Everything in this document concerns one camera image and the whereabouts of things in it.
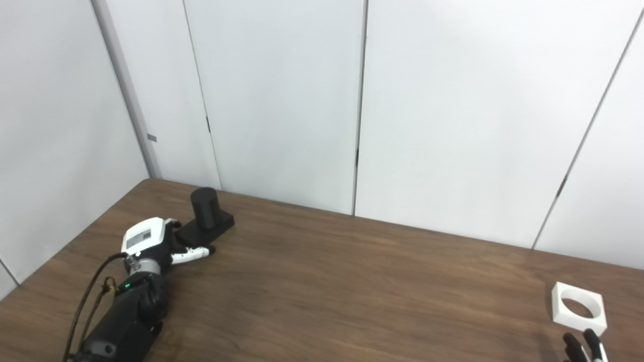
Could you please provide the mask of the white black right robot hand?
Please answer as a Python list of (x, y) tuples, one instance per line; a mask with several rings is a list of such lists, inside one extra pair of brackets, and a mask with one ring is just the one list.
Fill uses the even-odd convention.
[(571, 333), (567, 332), (562, 339), (566, 344), (565, 361), (609, 361), (604, 344), (593, 329), (587, 328), (583, 331), (586, 346)]

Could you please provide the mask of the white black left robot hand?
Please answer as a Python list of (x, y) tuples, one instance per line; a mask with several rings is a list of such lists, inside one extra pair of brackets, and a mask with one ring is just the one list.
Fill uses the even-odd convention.
[(124, 266), (129, 275), (137, 272), (162, 275), (171, 266), (209, 257), (212, 246), (184, 246), (177, 241), (176, 231), (182, 224), (175, 219), (153, 217), (129, 228), (124, 234), (121, 251), (126, 253)]

